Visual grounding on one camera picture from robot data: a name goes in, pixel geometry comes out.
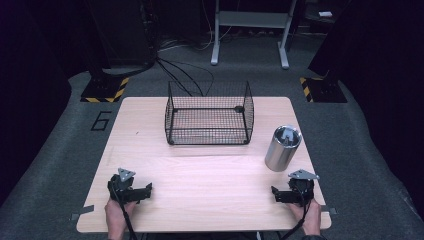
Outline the black yellow striped stand base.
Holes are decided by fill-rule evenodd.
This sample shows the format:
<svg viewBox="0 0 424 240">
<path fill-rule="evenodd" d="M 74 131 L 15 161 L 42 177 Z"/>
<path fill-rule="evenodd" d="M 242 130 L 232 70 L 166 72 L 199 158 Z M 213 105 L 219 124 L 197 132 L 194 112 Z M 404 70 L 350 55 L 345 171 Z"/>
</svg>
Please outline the black yellow striped stand base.
<svg viewBox="0 0 424 240">
<path fill-rule="evenodd" d="M 83 90 L 80 101 L 90 103 L 117 102 L 122 97 L 128 78 L 112 78 L 105 83 L 91 80 Z"/>
<path fill-rule="evenodd" d="M 328 83 L 321 78 L 300 78 L 306 100 L 310 103 L 346 103 L 338 83 Z"/>
</svg>

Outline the black equipment cabinet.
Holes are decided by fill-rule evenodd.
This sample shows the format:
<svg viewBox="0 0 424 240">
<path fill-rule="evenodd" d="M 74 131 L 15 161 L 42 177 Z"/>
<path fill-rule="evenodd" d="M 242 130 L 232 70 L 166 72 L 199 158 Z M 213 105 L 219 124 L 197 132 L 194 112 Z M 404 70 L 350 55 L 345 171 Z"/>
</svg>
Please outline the black equipment cabinet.
<svg viewBox="0 0 424 240">
<path fill-rule="evenodd" d="M 147 67 L 154 60 L 143 0 L 87 0 L 111 67 Z"/>
</svg>

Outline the silver metal cylinder cup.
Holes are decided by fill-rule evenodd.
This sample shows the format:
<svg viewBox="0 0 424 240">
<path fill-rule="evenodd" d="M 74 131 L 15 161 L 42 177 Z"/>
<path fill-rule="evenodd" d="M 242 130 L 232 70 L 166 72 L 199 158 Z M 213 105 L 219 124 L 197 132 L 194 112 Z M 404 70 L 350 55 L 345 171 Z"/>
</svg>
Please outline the silver metal cylinder cup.
<svg viewBox="0 0 424 240">
<path fill-rule="evenodd" d="M 275 172 L 285 171 L 301 142 L 302 134 L 294 126 L 276 128 L 265 156 L 266 166 Z"/>
</svg>

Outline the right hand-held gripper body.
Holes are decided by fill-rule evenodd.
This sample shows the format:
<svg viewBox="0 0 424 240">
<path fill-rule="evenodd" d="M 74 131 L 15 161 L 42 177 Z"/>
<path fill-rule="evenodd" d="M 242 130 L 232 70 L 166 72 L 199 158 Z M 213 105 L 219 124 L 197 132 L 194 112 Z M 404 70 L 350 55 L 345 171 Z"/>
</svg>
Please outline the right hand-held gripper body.
<svg viewBox="0 0 424 240">
<path fill-rule="evenodd" d="M 314 198 L 315 180 L 319 176 L 306 170 L 299 169 L 289 174 L 289 187 L 293 194 L 292 203 L 308 204 Z"/>
</svg>

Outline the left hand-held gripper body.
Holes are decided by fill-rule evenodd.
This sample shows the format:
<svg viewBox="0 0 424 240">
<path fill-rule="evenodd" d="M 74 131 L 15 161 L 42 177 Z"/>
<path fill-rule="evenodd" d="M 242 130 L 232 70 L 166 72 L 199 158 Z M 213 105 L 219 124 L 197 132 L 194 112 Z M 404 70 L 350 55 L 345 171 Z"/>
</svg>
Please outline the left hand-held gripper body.
<svg viewBox="0 0 424 240">
<path fill-rule="evenodd" d="M 128 203 L 134 201 L 134 190 L 132 184 L 135 173 L 123 168 L 118 169 L 118 173 L 114 174 L 107 183 L 107 188 L 112 200 Z"/>
</svg>

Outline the white metal desk frame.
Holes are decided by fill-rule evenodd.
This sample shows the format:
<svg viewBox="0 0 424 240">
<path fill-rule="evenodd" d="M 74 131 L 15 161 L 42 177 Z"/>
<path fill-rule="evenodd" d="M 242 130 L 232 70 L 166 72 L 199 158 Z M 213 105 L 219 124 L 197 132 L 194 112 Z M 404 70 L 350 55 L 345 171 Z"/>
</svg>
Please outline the white metal desk frame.
<svg viewBox="0 0 424 240">
<path fill-rule="evenodd" d="M 216 66 L 219 62 L 220 52 L 220 27 L 235 26 L 235 27 L 256 27 L 256 28 L 273 28 L 283 29 L 283 36 L 277 43 L 280 64 L 285 70 L 288 70 L 290 65 L 287 57 L 286 42 L 289 36 L 294 11 L 297 0 L 290 0 L 290 7 L 287 13 L 266 13 L 266 12 L 239 12 L 239 11 L 224 11 L 220 9 L 220 0 L 215 0 L 215 27 L 214 27 L 214 45 L 210 63 Z"/>
</svg>

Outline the person's left hand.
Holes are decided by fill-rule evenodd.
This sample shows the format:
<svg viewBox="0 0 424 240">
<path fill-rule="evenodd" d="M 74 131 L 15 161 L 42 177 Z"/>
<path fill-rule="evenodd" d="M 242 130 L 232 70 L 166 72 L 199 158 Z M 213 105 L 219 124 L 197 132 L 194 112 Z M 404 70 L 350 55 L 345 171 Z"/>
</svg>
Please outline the person's left hand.
<svg viewBox="0 0 424 240">
<path fill-rule="evenodd" d="M 127 224 L 119 203 L 109 199 L 104 210 L 108 228 L 108 240 L 122 240 L 127 230 Z"/>
</svg>

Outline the person's right hand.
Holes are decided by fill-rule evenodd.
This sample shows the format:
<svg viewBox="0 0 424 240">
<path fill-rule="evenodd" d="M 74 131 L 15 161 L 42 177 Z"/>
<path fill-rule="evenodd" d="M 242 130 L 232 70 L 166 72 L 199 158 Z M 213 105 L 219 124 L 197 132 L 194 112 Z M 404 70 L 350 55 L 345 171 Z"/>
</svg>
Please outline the person's right hand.
<svg viewBox="0 0 424 240">
<path fill-rule="evenodd" d="M 297 221 L 304 220 L 302 229 L 305 235 L 318 236 L 321 234 L 321 205 L 315 199 L 310 201 L 307 213 L 304 213 L 304 209 L 296 204 L 287 203 L 286 206 Z"/>
</svg>

